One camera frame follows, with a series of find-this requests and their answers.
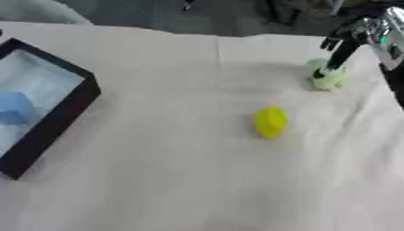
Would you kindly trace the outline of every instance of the white table surface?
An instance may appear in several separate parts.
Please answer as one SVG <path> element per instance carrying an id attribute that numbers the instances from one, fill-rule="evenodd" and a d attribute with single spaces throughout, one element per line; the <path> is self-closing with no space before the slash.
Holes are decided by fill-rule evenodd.
<path id="1" fill-rule="evenodd" d="M 174 35 L 0 23 L 93 71 L 103 95 L 19 181 L 0 180 L 7 231 L 398 231 L 404 113 L 369 49 L 345 88 L 303 64 L 320 38 Z M 281 137 L 254 111 L 280 106 Z"/>

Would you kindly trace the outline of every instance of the gray floor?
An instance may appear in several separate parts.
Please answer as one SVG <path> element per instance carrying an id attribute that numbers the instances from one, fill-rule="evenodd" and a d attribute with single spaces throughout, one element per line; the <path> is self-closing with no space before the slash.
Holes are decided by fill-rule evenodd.
<path id="1" fill-rule="evenodd" d="M 94 24 L 142 27 L 177 33 L 248 36 L 261 33 L 326 35 L 346 20 L 301 15 L 292 28 L 267 23 L 263 0 L 198 0 L 188 12 L 182 0 L 59 0 Z M 286 19 L 291 10 L 280 7 Z"/>

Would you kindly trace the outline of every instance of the blue cube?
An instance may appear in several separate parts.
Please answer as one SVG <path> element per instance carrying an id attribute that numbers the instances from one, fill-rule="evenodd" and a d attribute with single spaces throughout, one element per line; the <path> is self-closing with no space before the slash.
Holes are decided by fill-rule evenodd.
<path id="1" fill-rule="evenodd" d="M 0 92 L 0 124 L 28 124 L 35 117 L 35 107 L 21 92 Z"/>

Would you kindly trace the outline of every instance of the green toy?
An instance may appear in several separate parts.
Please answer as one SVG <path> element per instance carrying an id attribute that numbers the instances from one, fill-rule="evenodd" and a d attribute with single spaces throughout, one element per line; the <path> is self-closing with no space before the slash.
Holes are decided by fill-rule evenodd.
<path id="1" fill-rule="evenodd" d="M 310 79 L 313 81 L 313 85 L 316 89 L 321 90 L 332 90 L 334 88 L 341 88 L 344 86 L 346 81 L 346 66 L 342 65 L 341 68 L 334 70 L 328 75 L 324 76 L 321 79 L 313 78 L 313 73 L 317 69 L 321 69 L 327 63 L 326 59 L 314 59 L 310 60 L 307 64 L 308 75 Z"/>

